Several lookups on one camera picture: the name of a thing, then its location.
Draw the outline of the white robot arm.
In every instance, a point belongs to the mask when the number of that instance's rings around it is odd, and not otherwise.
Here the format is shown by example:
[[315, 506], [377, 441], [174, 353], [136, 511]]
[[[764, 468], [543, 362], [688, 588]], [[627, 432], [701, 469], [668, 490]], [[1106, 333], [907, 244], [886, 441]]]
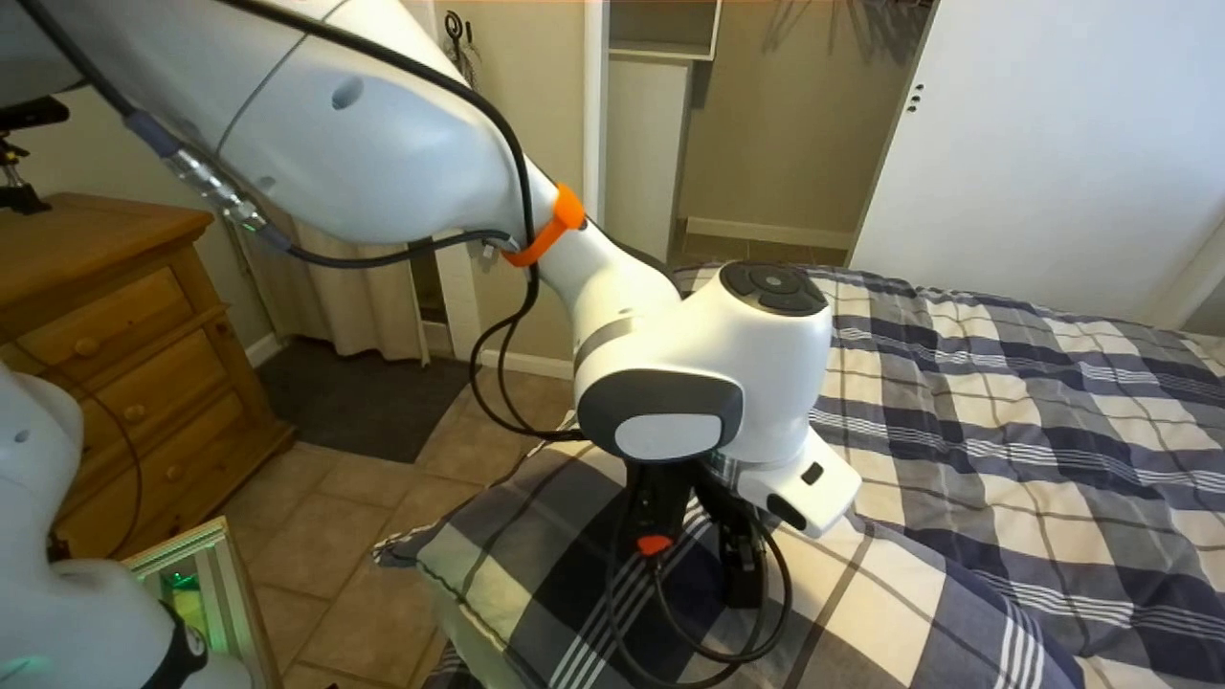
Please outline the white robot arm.
[[697, 458], [817, 538], [858, 476], [812, 429], [830, 306], [792, 264], [697, 292], [617, 244], [400, 0], [6, 0], [6, 98], [96, 89], [219, 219], [359, 244], [480, 237], [570, 310], [574, 412], [607, 452]]

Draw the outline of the black gripper orange ring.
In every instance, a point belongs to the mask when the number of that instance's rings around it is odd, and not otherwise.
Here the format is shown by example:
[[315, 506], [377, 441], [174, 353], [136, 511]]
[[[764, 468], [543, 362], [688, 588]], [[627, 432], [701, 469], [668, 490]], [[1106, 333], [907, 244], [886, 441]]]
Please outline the black gripper orange ring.
[[757, 607], [766, 575], [753, 511], [697, 458], [627, 464], [632, 552], [644, 560], [668, 554], [683, 538], [695, 497], [719, 527], [724, 603]]

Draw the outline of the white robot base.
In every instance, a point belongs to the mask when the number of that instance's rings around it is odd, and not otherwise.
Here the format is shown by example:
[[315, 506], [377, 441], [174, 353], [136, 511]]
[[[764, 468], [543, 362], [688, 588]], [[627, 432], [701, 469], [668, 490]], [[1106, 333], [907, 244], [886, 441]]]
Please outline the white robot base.
[[253, 689], [114, 560], [49, 560], [82, 407], [0, 369], [0, 689]]

